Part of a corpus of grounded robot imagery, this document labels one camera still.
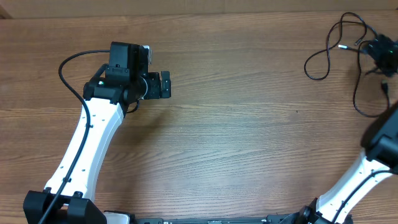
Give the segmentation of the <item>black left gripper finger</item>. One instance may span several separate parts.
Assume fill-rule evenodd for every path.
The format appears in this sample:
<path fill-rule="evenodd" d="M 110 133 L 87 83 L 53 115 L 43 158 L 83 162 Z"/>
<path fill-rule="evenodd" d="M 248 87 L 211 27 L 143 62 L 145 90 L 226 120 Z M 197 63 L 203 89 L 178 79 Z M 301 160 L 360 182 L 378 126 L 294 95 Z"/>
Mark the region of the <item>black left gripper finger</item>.
<path fill-rule="evenodd" d="M 170 72 L 161 71 L 161 83 L 162 86 L 170 86 Z"/>
<path fill-rule="evenodd" d="M 170 86 L 162 86 L 161 92 L 160 92 L 160 97 L 161 98 L 170 98 L 171 97 L 171 87 Z"/>

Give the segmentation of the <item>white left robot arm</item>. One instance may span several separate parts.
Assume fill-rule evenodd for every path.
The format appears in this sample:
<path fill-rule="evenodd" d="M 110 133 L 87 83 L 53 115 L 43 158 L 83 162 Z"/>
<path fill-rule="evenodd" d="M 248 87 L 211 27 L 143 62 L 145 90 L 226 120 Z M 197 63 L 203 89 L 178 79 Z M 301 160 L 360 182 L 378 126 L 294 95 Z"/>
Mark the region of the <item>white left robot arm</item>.
<path fill-rule="evenodd" d="M 85 83 L 81 115 L 67 151 L 43 191 L 29 191 L 23 211 L 28 223 L 136 223 L 133 214 L 102 212 L 94 203 L 96 184 L 109 144 L 123 119 L 142 100 L 170 98 L 168 71 L 149 72 L 148 45 L 112 42 L 102 64 Z"/>

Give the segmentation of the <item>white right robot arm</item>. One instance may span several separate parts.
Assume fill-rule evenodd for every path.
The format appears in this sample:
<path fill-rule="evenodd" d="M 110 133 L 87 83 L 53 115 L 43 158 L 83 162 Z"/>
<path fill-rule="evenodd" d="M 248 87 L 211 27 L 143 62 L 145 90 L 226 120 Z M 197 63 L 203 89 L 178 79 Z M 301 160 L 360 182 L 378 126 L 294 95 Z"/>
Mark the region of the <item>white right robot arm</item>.
<path fill-rule="evenodd" d="M 351 223 L 350 210 L 377 184 L 397 174 L 397 103 L 368 127 L 361 147 L 363 151 L 341 179 L 303 207 L 293 223 Z"/>

